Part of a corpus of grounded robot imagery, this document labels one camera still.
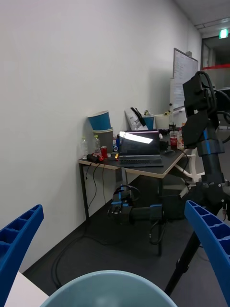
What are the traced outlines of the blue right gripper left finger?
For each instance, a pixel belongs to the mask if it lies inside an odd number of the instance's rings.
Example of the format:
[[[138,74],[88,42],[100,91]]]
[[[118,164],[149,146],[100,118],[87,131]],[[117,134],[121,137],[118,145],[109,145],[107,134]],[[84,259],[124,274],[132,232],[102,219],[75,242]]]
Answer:
[[[44,219],[38,204],[0,230],[0,305],[6,303],[25,254]]]

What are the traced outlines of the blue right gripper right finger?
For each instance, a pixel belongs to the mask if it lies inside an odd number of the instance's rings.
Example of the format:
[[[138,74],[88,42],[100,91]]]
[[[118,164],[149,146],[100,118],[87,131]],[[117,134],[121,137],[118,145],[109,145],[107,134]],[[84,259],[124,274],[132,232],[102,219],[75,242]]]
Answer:
[[[184,214],[202,244],[230,305],[230,227],[192,201],[186,202]]]

